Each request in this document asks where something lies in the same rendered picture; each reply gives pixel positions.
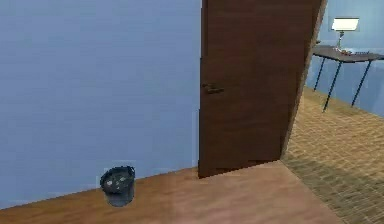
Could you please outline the brown wooden room door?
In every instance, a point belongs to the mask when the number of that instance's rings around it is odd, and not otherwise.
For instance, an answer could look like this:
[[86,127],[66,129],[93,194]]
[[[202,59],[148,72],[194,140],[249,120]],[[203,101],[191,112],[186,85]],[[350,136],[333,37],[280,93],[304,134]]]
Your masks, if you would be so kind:
[[201,178],[281,157],[326,0],[202,0]]

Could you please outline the dark table with black legs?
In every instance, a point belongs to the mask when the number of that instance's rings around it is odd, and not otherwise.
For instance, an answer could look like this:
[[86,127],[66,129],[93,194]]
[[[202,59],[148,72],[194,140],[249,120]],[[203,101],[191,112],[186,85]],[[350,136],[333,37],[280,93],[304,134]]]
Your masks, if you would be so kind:
[[327,98],[325,100],[325,103],[324,103],[324,106],[322,109],[323,112],[325,112],[328,108],[329,101],[330,101],[331,95],[333,93],[335,84],[336,84],[336,80],[339,76],[340,69],[341,69],[343,64],[367,62],[367,66],[364,70],[363,76],[360,79],[359,85],[357,87],[357,90],[356,90],[356,92],[353,96],[352,102],[351,102],[351,106],[354,106],[355,102],[359,96],[359,93],[361,91],[361,88],[363,86],[363,83],[367,77],[367,74],[368,74],[368,71],[371,67],[372,62],[373,61],[381,61],[381,60],[384,61],[384,55],[381,55],[381,54],[376,54],[376,53],[371,53],[371,52],[364,52],[362,54],[360,54],[359,52],[349,53],[348,51],[343,51],[343,50],[338,49],[336,46],[330,46],[330,45],[316,45],[313,48],[313,55],[320,57],[322,59],[320,69],[319,69],[317,77],[316,77],[316,83],[315,83],[315,86],[313,88],[314,91],[317,90],[317,86],[318,86],[318,83],[319,83],[319,80],[320,80],[320,77],[321,77],[321,74],[323,71],[323,66],[324,66],[325,61],[326,60],[333,60],[333,61],[336,61],[338,63],[337,68],[336,68],[336,72],[335,72],[333,79],[332,79],[331,86],[330,86],[329,91],[327,93]]

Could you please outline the dark grey waste bin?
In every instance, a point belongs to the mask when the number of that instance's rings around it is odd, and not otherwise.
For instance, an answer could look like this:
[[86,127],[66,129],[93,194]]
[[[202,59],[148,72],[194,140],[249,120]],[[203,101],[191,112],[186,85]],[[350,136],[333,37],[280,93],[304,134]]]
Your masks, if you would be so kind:
[[134,198],[135,169],[132,166],[113,167],[101,176],[99,184],[111,206],[124,207]]

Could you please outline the white shade table lamp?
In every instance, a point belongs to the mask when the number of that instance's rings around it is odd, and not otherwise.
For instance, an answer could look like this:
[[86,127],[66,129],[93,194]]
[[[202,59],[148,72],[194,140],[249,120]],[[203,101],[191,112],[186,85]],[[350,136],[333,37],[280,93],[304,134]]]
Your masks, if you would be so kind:
[[333,19],[331,29],[338,32],[338,40],[336,49],[342,50],[342,39],[346,32],[356,31],[358,28],[359,19],[357,17],[336,17]]

